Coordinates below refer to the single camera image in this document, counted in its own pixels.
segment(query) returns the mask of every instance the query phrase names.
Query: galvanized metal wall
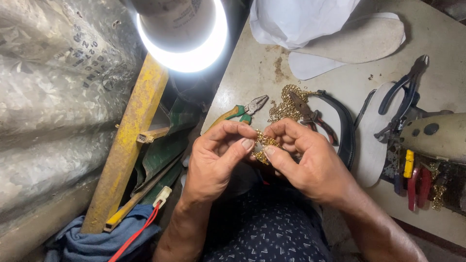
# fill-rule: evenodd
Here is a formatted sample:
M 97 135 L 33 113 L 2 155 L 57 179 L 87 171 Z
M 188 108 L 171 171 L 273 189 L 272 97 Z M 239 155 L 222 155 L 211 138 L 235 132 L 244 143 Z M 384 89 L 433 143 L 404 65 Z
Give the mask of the galvanized metal wall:
M 142 44 L 117 0 L 0 0 L 0 237 L 107 157 Z

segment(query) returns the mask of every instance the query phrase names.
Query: electrical connector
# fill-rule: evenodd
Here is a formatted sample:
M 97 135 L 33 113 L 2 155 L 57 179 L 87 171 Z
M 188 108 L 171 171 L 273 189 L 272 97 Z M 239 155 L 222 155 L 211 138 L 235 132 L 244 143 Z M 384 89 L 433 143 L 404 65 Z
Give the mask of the electrical connector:
M 152 206 L 155 207 L 157 205 L 157 202 L 161 200 L 162 202 L 160 202 L 160 205 L 158 206 L 158 208 L 161 208 L 167 201 L 167 198 L 170 194 L 171 188 L 169 188 L 168 186 L 164 186 L 164 188 L 162 188 L 162 190 L 158 193 L 157 198 L 155 199 Z

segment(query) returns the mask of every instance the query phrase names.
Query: right hand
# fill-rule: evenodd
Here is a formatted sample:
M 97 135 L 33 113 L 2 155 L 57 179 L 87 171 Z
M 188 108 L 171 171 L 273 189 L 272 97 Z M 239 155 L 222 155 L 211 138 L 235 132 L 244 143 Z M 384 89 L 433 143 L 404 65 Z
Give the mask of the right hand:
M 268 145 L 264 148 L 267 159 L 312 200 L 338 207 L 344 205 L 352 191 L 361 190 L 335 149 L 320 133 L 285 118 L 268 126 L 264 135 L 275 139 L 289 152 Z M 302 156 L 299 164 L 293 161 L 290 153 Z

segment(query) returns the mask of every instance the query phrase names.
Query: black leather strap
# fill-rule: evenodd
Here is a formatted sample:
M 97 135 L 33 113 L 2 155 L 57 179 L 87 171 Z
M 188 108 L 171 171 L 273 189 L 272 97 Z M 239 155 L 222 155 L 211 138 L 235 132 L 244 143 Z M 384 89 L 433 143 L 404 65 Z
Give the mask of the black leather strap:
M 340 101 L 327 95 L 325 90 L 318 90 L 317 92 L 322 93 L 321 95 L 317 95 L 320 99 L 329 103 L 338 112 L 341 123 L 340 147 L 338 148 L 338 156 L 341 158 L 346 168 L 351 170 L 356 152 L 356 135 L 351 114 Z

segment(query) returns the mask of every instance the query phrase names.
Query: yellow-handled pliers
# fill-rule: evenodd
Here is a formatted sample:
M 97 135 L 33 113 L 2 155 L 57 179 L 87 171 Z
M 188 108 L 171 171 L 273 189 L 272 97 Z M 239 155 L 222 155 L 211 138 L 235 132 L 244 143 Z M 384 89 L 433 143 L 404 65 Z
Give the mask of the yellow-handled pliers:
M 215 120 L 215 122 L 210 126 L 210 128 L 212 128 L 214 125 L 218 124 L 222 120 L 229 120 L 233 117 L 239 117 L 241 115 L 242 117 L 240 119 L 240 122 L 251 124 L 251 115 L 253 115 L 257 110 L 261 109 L 267 100 L 268 95 L 264 95 L 253 99 L 246 106 L 236 105 L 235 107 L 233 107 L 233 109 L 217 118 L 217 120 Z

